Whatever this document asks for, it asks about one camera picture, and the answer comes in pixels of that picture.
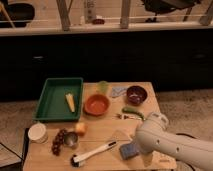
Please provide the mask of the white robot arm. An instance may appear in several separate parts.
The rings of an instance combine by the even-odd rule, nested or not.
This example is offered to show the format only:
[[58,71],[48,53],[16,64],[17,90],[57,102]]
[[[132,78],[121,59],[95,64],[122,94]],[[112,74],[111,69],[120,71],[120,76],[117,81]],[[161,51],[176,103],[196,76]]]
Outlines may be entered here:
[[148,115],[135,130],[134,140],[141,153],[158,151],[204,171],[213,171],[213,142],[168,133],[168,124],[162,113]]

